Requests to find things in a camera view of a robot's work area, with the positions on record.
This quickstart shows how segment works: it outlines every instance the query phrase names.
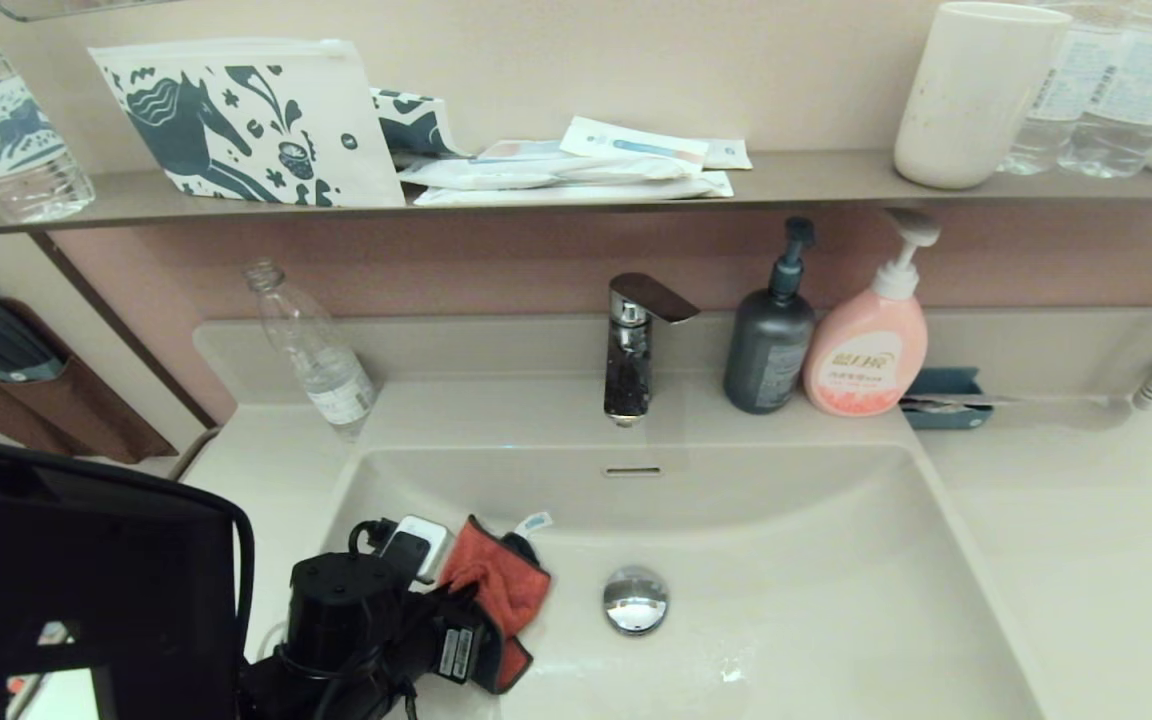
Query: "pink wall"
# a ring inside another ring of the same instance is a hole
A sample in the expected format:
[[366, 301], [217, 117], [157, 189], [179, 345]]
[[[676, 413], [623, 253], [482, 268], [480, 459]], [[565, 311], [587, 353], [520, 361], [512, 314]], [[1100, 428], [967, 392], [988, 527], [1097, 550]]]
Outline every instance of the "pink wall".
[[[919, 256], [927, 306], [1152, 305], [1152, 205], [939, 209], [942, 241]], [[867, 286], [897, 241], [872, 209], [805, 213], [820, 245], [803, 291], [833, 306]], [[191, 223], [55, 233], [151, 351], [218, 419], [233, 400], [194, 350], [206, 319], [248, 318], [238, 265], [282, 262], [334, 314], [585, 313], [627, 270], [702, 309], [732, 309], [767, 281], [781, 211], [547, 214]]]

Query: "bottle cap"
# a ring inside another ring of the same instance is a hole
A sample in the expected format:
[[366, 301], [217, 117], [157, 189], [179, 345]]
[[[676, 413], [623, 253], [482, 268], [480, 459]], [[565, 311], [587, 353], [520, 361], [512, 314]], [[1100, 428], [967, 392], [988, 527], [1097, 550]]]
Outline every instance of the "bottle cap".
[[257, 258], [243, 268], [247, 287], [251, 291], [266, 291], [283, 283], [283, 270], [270, 258]]
[[778, 297], [790, 297], [803, 282], [803, 251], [814, 245], [814, 225], [805, 218], [790, 218], [785, 222], [787, 245], [785, 255], [772, 266], [767, 290]]
[[887, 218], [896, 225], [896, 232], [905, 242], [895, 260], [885, 263], [874, 275], [870, 290], [887, 300], [909, 300], [918, 287], [918, 268], [914, 266], [914, 251], [919, 247], [932, 247], [941, 237], [941, 225], [932, 217], [914, 210], [887, 209]]

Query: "soap dispenser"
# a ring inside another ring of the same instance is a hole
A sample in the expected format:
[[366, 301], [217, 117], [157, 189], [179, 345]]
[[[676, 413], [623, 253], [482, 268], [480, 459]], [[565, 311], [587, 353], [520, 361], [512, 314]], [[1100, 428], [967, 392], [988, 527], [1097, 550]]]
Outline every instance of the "soap dispenser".
[[812, 220], [790, 218], [785, 230], [788, 247], [772, 268], [767, 290], [741, 301], [732, 329], [723, 392], [746, 414], [772, 414], [790, 401], [812, 342], [814, 311], [799, 295], [799, 281], [801, 256], [814, 245], [814, 227]]
[[864, 418], [900, 401], [927, 357], [927, 319], [914, 296], [914, 251], [940, 237], [937, 220], [914, 210], [887, 210], [905, 242], [900, 258], [878, 270], [869, 290], [820, 323], [808, 353], [803, 384], [809, 400], [832, 415]]

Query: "dark gray pump bottle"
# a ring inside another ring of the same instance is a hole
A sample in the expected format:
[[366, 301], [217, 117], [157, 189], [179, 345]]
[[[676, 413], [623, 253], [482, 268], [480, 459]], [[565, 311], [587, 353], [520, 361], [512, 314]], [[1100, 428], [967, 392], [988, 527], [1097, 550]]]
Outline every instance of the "dark gray pump bottle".
[[814, 226], [790, 218], [785, 230], [788, 247], [772, 268], [772, 282], [741, 302], [727, 354], [723, 391], [746, 414], [773, 414], [790, 401], [812, 342], [814, 311], [799, 295], [799, 256], [814, 245]]

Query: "sink overflow hole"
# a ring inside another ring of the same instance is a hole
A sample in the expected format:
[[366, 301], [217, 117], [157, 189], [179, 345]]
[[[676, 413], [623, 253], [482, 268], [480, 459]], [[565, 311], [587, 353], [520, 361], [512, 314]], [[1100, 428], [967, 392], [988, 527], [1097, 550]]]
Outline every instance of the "sink overflow hole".
[[659, 478], [664, 475], [660, 468], [604, 468], [604, 477], [608, 478]]

